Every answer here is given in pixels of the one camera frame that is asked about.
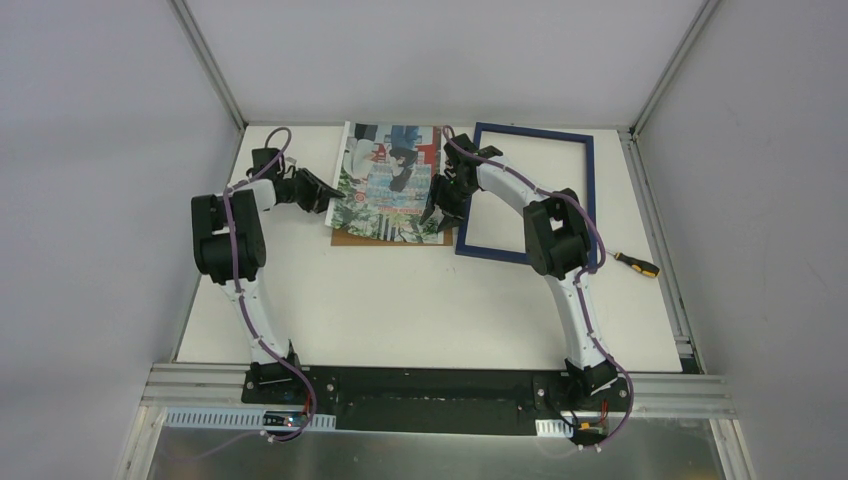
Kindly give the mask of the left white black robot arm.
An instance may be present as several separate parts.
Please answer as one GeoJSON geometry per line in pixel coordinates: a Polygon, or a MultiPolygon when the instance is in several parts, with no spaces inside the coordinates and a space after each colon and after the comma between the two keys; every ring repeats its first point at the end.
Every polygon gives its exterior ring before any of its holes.
{"type": "Polygon", "coordinates": [[[193,256],[199,272],[221,288],[244,326],[251,354],[247,384],[266,387],[288,405],[303,396],[305,378],[291,339],[279,340],[271,327],[260,214],[281,204],[320,214],[344,194],[287,160],[280,148],[254,149],[246,175],[220,194],[191,199],[193,256]]]}

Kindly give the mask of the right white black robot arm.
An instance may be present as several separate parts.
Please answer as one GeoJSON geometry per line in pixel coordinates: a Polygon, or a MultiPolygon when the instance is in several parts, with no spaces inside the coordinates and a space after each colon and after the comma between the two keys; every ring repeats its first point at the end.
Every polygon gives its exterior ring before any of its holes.
{"type": "Polygon", "coordinates": [[[439,213],[439,232],[457,228],[478,191],[493,194],[521,216],[525,254],[547,282],[566,336],[569,400],[583,410],[595,408],[620,370],[602,341],[588,293],[590,255],[598,239],[594,221],[572,190],[550,191],[517,170],[499,149],[479,148],[449,127],[443,131],[445,168],[432,177],[420,220],[439,213]]]}

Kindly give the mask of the colourful printed photo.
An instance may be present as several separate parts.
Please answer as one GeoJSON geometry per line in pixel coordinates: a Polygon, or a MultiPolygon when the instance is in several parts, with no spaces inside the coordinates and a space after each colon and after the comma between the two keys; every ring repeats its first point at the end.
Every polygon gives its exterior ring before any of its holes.
{"type": "Polygon", "coordinates": [[[431,179],[442,168],[442,134],[436,126],[347,122],[325,224],[370,239],[438,244],[433,215],[419,223],[431,179]]]}

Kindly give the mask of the brown frame backing board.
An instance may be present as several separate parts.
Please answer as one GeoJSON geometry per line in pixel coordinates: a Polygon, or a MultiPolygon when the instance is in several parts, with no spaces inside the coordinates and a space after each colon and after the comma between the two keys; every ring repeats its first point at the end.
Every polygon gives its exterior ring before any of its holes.
{"type": "Polygon", "coordinates": [[[344,230],[334,229],[330,237],[330,245],[332,247],[436,247],[437,245],[452,247],[454,245],[454,235],[452,231],[444,232],[443,240],[436,245],[370,239],[350,234],[344,230]]]}

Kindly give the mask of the wooden picture frame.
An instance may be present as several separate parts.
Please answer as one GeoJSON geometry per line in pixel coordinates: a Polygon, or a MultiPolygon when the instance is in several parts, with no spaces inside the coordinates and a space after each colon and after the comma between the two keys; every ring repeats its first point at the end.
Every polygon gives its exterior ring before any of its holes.
{"type": "MultiPolygon", "coordinates": [[[[546,190],[573,190],[596,218],[595,137],[588,133],[479,122],[473,141],[500,149],[514,168],[546,190]]],[[[526,264],[520,212],[495,194],[480,191],[467,202],[455,253],[526,264]]]]}

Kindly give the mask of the yellow black screwdriver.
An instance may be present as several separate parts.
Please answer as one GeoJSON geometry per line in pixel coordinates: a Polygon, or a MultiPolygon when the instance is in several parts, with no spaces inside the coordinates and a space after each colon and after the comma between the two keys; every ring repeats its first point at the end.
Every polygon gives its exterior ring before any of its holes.
{"type": "Polygon", "coordinates": [[[634,258],[622,252],[608,251],[608,254],[616,261],[627,265],[629,268],[640,273],[641,275],[650,278],[656,278],[660,275],[661,269],[657,265],[649,261],[634,258]]]}

